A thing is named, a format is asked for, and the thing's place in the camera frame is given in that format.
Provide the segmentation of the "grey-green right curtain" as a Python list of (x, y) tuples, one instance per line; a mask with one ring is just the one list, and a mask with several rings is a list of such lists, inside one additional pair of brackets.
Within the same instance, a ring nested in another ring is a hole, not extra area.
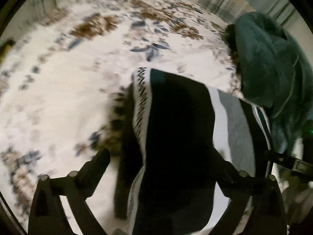
[(235, 22), (245, 13), (256, 11), (284, 25), (296, 12), (289, 0), (198, 0), (197, 4), (227, 23)]

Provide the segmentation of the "dark green plush blanket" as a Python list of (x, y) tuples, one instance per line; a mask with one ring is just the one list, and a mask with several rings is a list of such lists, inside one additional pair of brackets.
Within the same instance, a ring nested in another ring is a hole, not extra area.
[(275, 151), (291, 154), (312, 119), (312, 66), (298, 42), (260, 12), (241, 15), (222, 36), (244, 98), (264, 109)]

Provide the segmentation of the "floral bed cover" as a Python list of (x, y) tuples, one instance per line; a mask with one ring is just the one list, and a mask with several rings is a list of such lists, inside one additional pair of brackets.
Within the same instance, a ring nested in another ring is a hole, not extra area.
[(226, 23), (184, 0), (69, 0), (1, 64), (1, 193), (23, 228), (38, 178), (118, 152), (131, 75), (153, 67), (231, 91)]

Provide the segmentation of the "striped knit sweater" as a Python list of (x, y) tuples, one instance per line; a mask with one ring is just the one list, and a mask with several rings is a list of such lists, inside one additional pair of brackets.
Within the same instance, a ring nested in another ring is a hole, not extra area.
[(233, 234), (250, 196), (244, 171), (264, 177), (266, 117), (232, 94), (161, 70), (132, 75), (115, 192), (128, 234)]

